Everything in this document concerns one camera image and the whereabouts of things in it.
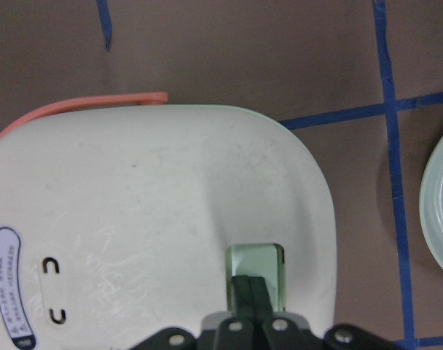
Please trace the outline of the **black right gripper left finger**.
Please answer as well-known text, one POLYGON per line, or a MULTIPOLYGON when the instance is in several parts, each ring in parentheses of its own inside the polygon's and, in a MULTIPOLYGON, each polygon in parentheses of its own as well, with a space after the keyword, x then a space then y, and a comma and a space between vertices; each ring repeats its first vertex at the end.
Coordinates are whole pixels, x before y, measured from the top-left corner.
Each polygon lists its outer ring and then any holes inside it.
POLYGON ((247 276, 235 276, 231 286, 232 310, 226 316, 209 317, 215 325, 198 337, 179 327, 166 327, 134 349, 252 349, 254 347, 254 298, 247 276))

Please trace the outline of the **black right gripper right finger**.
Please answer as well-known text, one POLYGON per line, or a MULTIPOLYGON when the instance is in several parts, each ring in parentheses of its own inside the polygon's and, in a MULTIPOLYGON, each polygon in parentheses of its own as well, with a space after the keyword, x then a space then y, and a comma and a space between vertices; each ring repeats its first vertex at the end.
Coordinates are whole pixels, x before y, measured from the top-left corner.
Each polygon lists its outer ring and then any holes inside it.
POLYGON ((322 338, 301 328, 290 316, 274 314, 262 277, 250 277, 256 329, 261 349, 399 349, 396 344, 351 324, 338 324, 322 338))

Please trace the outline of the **green plate near right arm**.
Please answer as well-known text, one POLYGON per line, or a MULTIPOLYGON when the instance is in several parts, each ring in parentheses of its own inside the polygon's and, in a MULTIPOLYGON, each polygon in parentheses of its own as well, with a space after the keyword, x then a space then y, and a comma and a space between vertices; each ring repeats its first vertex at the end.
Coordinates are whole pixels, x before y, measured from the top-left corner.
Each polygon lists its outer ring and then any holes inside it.
POLYGON ((431 153, 423 173, 419 212, 426 244, 443 270, 443 136, 431 153))

